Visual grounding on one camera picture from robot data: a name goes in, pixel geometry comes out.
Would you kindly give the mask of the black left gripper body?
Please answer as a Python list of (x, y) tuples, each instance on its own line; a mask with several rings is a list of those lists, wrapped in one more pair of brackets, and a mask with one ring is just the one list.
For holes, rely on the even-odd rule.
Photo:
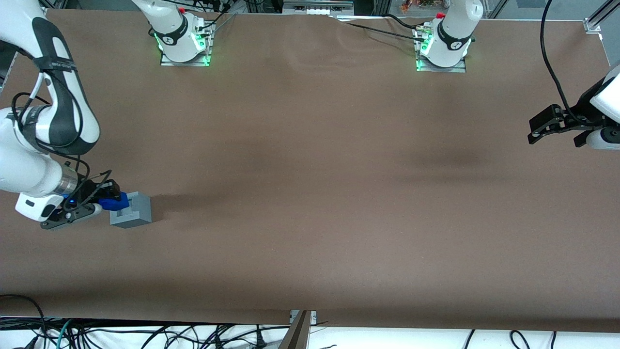
[(575, 138), (576, 147), (583, 145), (589, 145), (591, 148), (609, 147), (609, 137), (606, 135), (609, 116), (591, 101), (602, 90), (602, 87), (591, 87), (571, 108), (560, 106), (564, 110), (565, 128), (582, 132)]

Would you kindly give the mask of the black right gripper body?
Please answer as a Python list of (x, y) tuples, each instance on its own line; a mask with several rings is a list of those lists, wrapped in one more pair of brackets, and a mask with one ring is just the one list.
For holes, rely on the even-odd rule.
[(97, 186), (103, 181), (80, 179), (77, 188), (62, 202), (62, 216), (97, 216), (100, 214), (101, 205), (90, 203), (90, 199), (97, 194)]

